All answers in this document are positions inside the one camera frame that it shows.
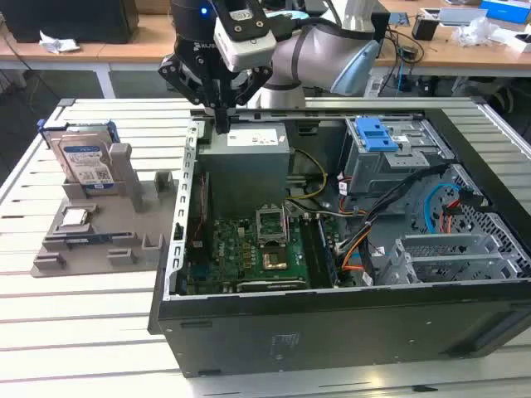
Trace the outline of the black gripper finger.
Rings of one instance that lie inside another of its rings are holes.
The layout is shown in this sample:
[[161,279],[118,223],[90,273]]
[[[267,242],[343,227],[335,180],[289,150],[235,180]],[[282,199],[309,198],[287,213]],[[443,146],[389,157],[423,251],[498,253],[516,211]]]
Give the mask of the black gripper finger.
[[272,76],[271,66],[259,66],[241,72],[228,72],[228,80],[222,82],[222,132],[231,127],[233,109],[246,104]]
[[192,104],[210,109],[217,133],[223,133],[223,103],[207,59],[192,56],[186,64],[176,54],[163,58],[158,73]]

